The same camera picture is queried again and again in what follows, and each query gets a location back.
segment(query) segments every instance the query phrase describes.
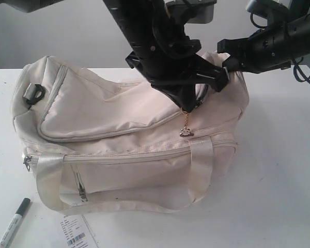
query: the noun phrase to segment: keychain pendant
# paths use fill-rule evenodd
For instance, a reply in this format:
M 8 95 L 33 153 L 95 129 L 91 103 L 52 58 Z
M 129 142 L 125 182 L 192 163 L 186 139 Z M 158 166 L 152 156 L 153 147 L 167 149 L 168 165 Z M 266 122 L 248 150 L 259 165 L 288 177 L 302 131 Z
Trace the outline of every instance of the keychain pendant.
M 185 115 L 185 125 L 184 125 L 184 128 L 181 129 L 180 137 L 194 136 L 194 133 L 191 131 L 191 129 L 188 128 L 188 121 L 189 121 L 190 113 L 184 110 L 181 110 L 181 111 Z

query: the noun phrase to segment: white bag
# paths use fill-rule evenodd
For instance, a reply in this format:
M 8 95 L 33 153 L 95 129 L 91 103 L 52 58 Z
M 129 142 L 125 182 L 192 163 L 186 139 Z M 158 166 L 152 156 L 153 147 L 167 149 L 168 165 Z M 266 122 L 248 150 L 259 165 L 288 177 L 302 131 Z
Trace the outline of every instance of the white bag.
M 217 66 L 226 57 L 204 55 Z M 55 57 L 26 66 L 12 118 L 43 203 L 64 214 L 173 212 L 202 199 L 211 174 L 231 163 L 233 130 L 249 102 L 242 73 L 229 76 L 190 114 L 194 136 L 180 137 L 184 114 L 145 79 L 113 83 Z M 36 84 L 45 94 L 29 105 Z

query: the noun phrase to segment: barcode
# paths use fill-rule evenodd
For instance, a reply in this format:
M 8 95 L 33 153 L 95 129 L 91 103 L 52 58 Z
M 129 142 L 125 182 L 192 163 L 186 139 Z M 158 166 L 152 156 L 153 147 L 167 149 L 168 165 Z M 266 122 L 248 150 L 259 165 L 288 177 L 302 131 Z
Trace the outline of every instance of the barcode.
M 77 241 L 81 240 L 82 238 L 85 237 L 85 234 L 82 232 L 81 234 L 77 235 L 76 237 L 70 239 L 68 241 L 68 245 L 72 245 L 75 244 Z

